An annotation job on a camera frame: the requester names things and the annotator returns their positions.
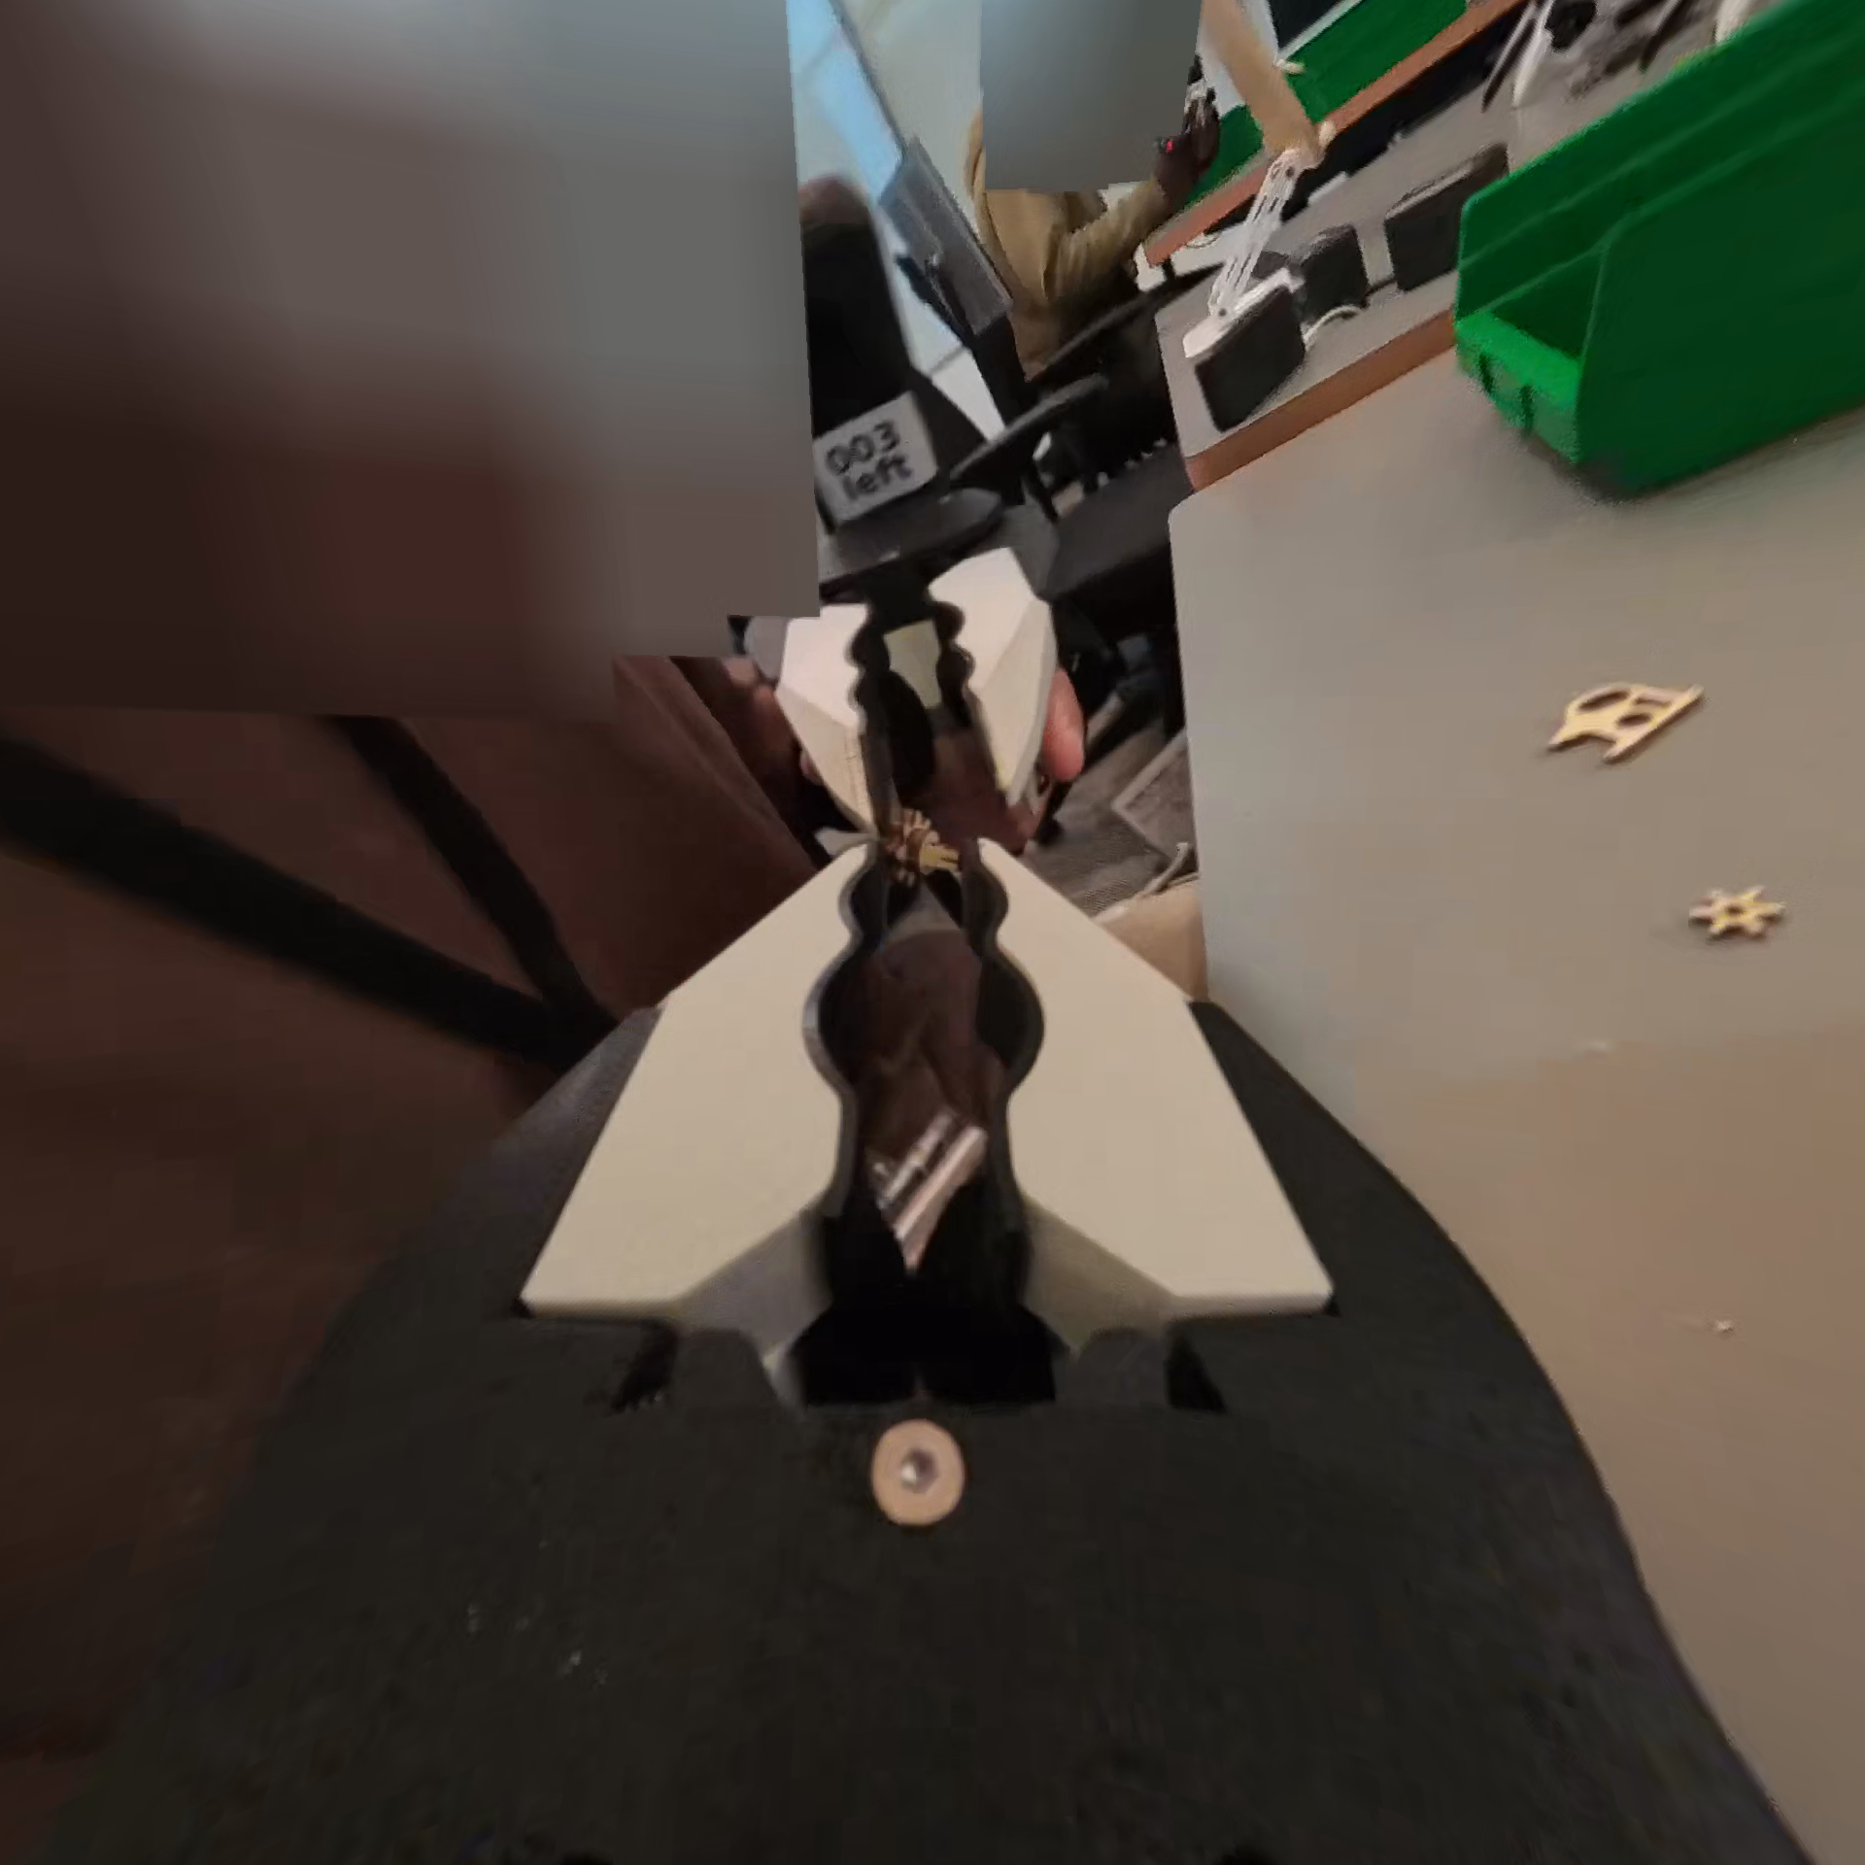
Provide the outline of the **green plastic bin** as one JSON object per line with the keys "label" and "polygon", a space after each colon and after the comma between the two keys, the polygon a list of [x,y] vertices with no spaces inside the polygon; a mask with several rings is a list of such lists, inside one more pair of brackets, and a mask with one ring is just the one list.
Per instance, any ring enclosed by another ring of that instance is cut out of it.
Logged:
{"label": "green plastic bin", "polygon": [[1778,2],[1479,189],[1456,358],[1616,495],[1862,404],[1862,2]]}

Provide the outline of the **wooden skull-shaped piece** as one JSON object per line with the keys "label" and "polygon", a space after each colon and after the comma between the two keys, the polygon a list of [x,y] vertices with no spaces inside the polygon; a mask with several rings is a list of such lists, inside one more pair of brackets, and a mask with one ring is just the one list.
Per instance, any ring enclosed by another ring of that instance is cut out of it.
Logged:
{"label": "wooden skull-shaped piece", "polygon": [[1639,756],[1664,732],[1694,717],[1704,689],[1657,689],[1646,682],[1607,682],[1574,694],[1545,751],[1566,753],[1594,748],[1603,765]]}

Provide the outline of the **green-topped table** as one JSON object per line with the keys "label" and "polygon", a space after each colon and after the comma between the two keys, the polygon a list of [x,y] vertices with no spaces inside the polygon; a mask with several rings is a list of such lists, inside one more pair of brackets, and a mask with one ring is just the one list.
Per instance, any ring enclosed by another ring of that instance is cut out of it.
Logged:
{"label": "green-topped table", "polygon": [[[1311,124],[1334,131],[1331,154],[1351,126],[1375,115],[1409,84],[1443,65],[1461,47],[1510,26],[1525,2],[1351,2],[1327,16],[1292,50],[1304,68],[1291,85]],[[1275,143],[1246,103],[1224,116],[1213,173],[1187,209],[1165,221],[1140,250],[1152,267],[1245,213],[1275,159]]]}

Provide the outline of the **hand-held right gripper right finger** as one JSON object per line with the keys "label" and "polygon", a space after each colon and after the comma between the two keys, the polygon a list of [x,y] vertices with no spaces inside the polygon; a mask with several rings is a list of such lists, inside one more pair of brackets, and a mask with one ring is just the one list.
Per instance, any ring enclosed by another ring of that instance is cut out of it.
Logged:
{"label": "hand-held right gripper right finger", "polygon": [[1009,1090],[1022,1307],[1079,1351],[1115,1331],[1319,1316],[1323,1271],[1195,1002],[995,842],[993,952],[1040,1029]]}

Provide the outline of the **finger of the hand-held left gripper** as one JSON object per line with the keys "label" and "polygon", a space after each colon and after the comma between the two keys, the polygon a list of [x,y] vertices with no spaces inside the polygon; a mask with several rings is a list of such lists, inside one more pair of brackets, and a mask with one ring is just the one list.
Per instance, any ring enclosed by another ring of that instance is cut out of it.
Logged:
{"label": "finger of the hand-held left gripper", "polygon": [[892,660],[873,605],[751,617],[748,657],[833,805],[881,844],[904,824]]}
{"label": "finger of the hand-held left gripper", "polygon": [[935,734],[974,745],[1009,805],[1031,805],[1056,674],[1051,605],[1011,548],[945,568],[932,581],[929,601],[925,617],[892,635],[892,670]]}

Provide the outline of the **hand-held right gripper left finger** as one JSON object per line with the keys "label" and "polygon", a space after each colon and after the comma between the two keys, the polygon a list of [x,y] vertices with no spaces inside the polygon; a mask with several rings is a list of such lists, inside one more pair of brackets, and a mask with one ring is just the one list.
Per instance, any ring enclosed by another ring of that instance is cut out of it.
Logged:
{"label": "hand-held right gripper left finger", "polygon": [[826,1312],[824,1206],[846,1090],[816,1046],[826,979],[857,952],[855,844],[676,985],[600,1126],[523,1287],[528,1319],[732,1335],[776,1391]]}

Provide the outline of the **black office chair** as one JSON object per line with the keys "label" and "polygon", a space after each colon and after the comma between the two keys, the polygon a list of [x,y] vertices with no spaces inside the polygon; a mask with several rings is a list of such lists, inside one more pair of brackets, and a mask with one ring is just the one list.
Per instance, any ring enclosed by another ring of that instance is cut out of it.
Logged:
{"label": "black office chair", "polygon": [[968,330],[960,346],[1005,426],[968,447],[945,478],[1009,505],[1031,502],[1055,515],[1038,452],[1060,459],[1060,485],[1096,490],[1152,452],[1178,450],[1155,335],[1157,314],[1178,295],[1174,287],[1132,295],[1070,337],[1035,375],[1022,372],[1005,316]]}
{"label": "black office chair", "polygon": [[1111,664],[1117,646],[1150,648],[1157,694],[1182,714],[1169,515],[1193,495],[1178,450],[1157,450],[1090,490],[1060,515],[1040,581],[1062,657]]}

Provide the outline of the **person's left hand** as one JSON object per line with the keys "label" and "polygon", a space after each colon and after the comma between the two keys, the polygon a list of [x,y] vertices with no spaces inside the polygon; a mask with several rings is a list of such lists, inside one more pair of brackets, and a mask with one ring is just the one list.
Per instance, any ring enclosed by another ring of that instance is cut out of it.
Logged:
{"label": "person's left hand", "polygon": [[1028,825],[1048,821],[1067,790],[1081,778],[1084,759],[1088,745],[1081,702],[1070,674],[1060,666],[1048,685],[1038,756],[1022,790],[1022,815],[1028,816]]}

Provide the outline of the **grey desk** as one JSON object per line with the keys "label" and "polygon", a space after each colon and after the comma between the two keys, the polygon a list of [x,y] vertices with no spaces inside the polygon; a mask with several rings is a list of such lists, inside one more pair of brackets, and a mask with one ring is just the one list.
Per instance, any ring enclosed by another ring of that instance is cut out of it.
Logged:
{"label": "grey desk", "polygon": [[[1174,551],[1213,998],[1479,1265],[1862,1863],[1862,414],[1618,505],[1435,358]],[[1704,702],[1549,753],[1607,682]],[[1750,886],[1771,936],[1689,926]]]}

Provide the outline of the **white bracket stand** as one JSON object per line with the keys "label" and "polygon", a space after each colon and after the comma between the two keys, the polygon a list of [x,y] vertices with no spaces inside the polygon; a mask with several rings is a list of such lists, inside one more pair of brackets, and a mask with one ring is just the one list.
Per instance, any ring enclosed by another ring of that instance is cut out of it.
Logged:
{"label": "white bracket stand", "polygon": [[1234,246],[1230,262],[1217,270],[1217,279],[1207,288],[1207,311],[1182,337],[1187,363],[1207,356],[1224,337],[1230,337],[1231,330],[1245,324],[1246,311],[1255,311],[1273,284],[1284,284],[1288,265],[1273,267],[1268,284],[1255,277],[1255,267],[1273,244],[1275,226],[1282,226],[1297,181],[1309,170],[1311,157],[1299,143],[1273,157],[1273,165],[1251,201],[1240,246]]}

